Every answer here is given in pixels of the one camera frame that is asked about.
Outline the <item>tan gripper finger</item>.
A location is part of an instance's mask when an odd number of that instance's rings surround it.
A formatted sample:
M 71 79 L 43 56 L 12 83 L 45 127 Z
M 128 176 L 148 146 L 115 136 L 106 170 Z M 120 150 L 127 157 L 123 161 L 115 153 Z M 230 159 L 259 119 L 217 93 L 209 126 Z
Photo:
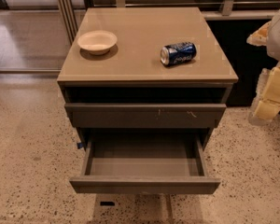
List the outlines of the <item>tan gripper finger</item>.
M 265 46 L 267 43 L 268 29 L 270 22 L 266 22 L 257 31 L 251 34 L 246 42 L 252 46 Z
M 253 116 L 272 120 L 280 112 L 280 62 L 273 69 L 262 69 L 256 93 Z

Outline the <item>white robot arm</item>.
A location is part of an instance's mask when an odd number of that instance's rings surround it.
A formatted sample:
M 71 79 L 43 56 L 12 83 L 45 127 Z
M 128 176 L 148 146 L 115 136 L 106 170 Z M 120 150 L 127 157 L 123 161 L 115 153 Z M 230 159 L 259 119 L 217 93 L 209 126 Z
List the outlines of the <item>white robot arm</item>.
M 250 107 L 249 122 L 260 126 L 270 123 L 280 112 L 280 9 L 246 42 L 253 46 L 265 46 L 267 55 L 277 60 L 273 69 L 262 69 L 256 97 Z

